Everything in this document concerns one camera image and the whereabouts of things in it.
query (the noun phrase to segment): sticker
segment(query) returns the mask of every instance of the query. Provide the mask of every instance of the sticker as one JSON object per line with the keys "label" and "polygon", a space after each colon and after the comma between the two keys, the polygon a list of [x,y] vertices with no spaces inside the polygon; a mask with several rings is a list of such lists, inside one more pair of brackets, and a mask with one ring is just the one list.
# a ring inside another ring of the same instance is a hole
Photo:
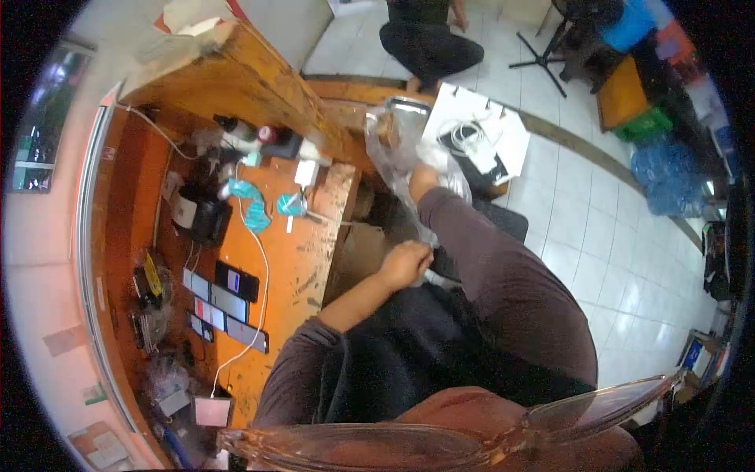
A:
{"label": "sticker", "polygon": [[84,397],[84,404],[87,406],[107,400],[105,389],[102,388],[100,382],[97,382],[97,385],[93,387],[85,388],[82,391],[82,396]]}
{"label": "sticker", "polygon": [[100,310],[105,311],[105,294],[102,289],[102,277],[97,277],[97,299],[100,302]]}
{"label": "sticker", "polygon": [[152,260],[152,256],[149,255],[149,252],[144,258],[144,274],[146,275],[146,280],[149,283],[149,290],[152,291],[153,295],[155,295],[156,297],[162,295],[162,285],[160,285],[160,278],[157,277],[157,269],[155,268],[155,263]]}
{"label": "sticker", "polygon": [[83,325],[58,331],[42,338],[50,351],[50,355],[57,357],[89,342],[89,334]]}
{"label": "sticker", "polygon": [[102,149],[102,158],[106,161],[112,161],[116,158],[116,148],[105,146]]}
{"label": "sticker", "polygon": [[92,440],[92,444],[97,450],[91,454],[87,454],[87,458],[92,461],[95,467],[100,469],[128,457],[126,448],[118,441],[118,438],[112,431],[95,437]]}
{"label": "sticker", "polygon": [[239,274],[228,269],[228,288],[239,293]]}

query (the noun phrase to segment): paper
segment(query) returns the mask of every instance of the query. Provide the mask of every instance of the paper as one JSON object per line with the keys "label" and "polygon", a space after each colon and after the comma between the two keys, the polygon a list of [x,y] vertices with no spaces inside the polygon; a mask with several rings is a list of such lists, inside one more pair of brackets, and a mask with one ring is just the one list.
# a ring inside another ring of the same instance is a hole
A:
{"label": "paper", "polygon": [[87,454],[87,458],[99,469],[104,469],[128,457],[128,452],[111,431],[95,437],[92,444],[97,450]]}
{"label": "paper", "polygon": [[472,121],[477,121],[487,136],[485,143],[478,145],[476,153],[468,153],[470,161],[480,173],[487,174],[493,170],[496,166],[495,156],[498,155],[507,175],[498,178],[494,185],[501,185],[521,175],[529,133],[519,114],[466,88],[447,83],[441,85],[422,138],[436,141],[455,126]]}

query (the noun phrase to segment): white wall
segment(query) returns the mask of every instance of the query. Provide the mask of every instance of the white wall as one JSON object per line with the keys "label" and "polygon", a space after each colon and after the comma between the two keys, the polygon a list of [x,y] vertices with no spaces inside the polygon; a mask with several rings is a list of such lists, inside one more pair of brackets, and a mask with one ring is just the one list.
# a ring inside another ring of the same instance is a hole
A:
{"label": "white wall", "polygon": [[[217,2],[223,9],[222,2]],[[168,0],[91,0],[71,31],[100,49],[134,56],[159,41],[153,23]],[[238,0],[249,21],[296,70],[328,27],[327,0]]]}
{"label": "white wall", "polygon": [[[3,264],[11,325],[40,400],[62,437],[105,421],[136,468],[161,467],[126,429],[111,401],[85,406],[82,391],[102,381],[90,344],[53,357],[44,336],[84,323],[71,260],[79,173],[100,100],[139,67],[136,54],[158,41],[165,0],[92,0],[72,36],[97,47],[72,103],[47,195],[10,193],[3,208]],[[328,25],[326,0],[242,0],[252,23],[300,69]]]}

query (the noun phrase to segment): wire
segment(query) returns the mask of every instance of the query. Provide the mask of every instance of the wire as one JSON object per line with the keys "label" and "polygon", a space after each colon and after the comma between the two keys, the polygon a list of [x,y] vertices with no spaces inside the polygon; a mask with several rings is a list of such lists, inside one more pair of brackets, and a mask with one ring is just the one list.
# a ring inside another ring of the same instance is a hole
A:
{"label": "wire", "polygon": [[199,246],[199,250],[196,252],[196,261],[194,261],[194,267],[191,268],[192,272],[196,272],[196,267],[199,265],[199,256],[202,255],[202,247]]}
{"label": "wire", "polygon": [[[236,163],[236,172],[235,177],[238,180],[239,178],[239,163]],[[239,200],[239,217],[241,218],[242,224],[244,224],[244,213],[241,206],[241,197],[236,197]],[[217,377],[220,375],[220,371],[223,370],[225,366],[228,366],[233,361],[237,360],[238,358],[242,357],[248,350],[251,349],[252,346],[254,346],[254,342],[257,340],[257,337],[260,335],[260,331],[262,331],[262,324],[265,320],[265,306],[267,305],[267,289],[270,287],[270,265],[267,263],[267,255],[265,254],[265,250],[262,247],[262,242],[260,242],[260,238],[254,234],[252,230],[249,230],[249,233],[254,237],[254,241],[257,242],[257,246],[260,247],[260,252],[262,253],[262,259],[265,261],[265,289],[262,292],[262,307],[260,308],[260,321],[257,324],[257,332],[254,333],[254,337],[251,339],[251,343],[247,347],[244,348],[243,351],[236,354],[234,357],[231,357],[226,362],[224,362],[220,367],[217,368],[217,372],[215,372],[215,380],[212,384],[212,393],[210,393],[210,398],[215,398],[215,389],[217,388]]]}
{"label": "wire", "polygon": [[137,110],[136,108],[132,108],[131,105],[124,105],[123,103],[118,103],[118,102],[115,102],[115,105],[118,108],[122,108],[122,109],[126,110],[127,112],[130,112],[130,113],[133,113],[133,114],[135,114],[137,116],[140,116],[145,122],[150,123],[152,125],[152,127],[154,129],[156,129],[157,132],[160,133],[165,138],[165,140],[170,143],[171,146],[173,146],[173,149],[176,150],[176,152],[178,153],[179,156],[183,157],[184,159],[186,159],[188,161],[196,161],[197,160],[196,157],[189,157],[186,154],[182,153],[181,150],[178,149],[178,145],[176,145],[176,143],[174,143],[173,140],[171,138],[169,138],[168,135],[165,134],[165,132],[162,129],[160,129],[160,127],[158,125],[155,124],[154,121],[152,121],[151,119],[149,119],[149,117],[147,117],[147,115],[145,115],[141,111]]}
{"label": "wire", "polygon": [[336,221],[336,220],[332,220],[331,218],[324,217],[321,214],[315,213],[314,211],[310,211],[310,210],[307,210],[307,214],[311,217],[317,218],[320,221],[327,221],[328,223],[340,224],[341,226],[354,226],[355,224],[366,224],[366,223],[361,223],[359,221],[343,221],[343,220]]}

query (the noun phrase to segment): white power adapter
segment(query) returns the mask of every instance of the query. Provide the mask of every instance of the white power adapter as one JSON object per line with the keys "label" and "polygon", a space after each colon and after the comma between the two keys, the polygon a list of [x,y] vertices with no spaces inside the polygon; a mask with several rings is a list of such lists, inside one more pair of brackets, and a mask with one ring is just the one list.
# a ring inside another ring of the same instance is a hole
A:
{"label": "white power adapter", "polygon": [[306,189],[311,187],[317,181],[317,172],[320,170],[320,164],[308,159],[302,159],[296,166],[296,174],[294,175],[294,182],[299,187]]}

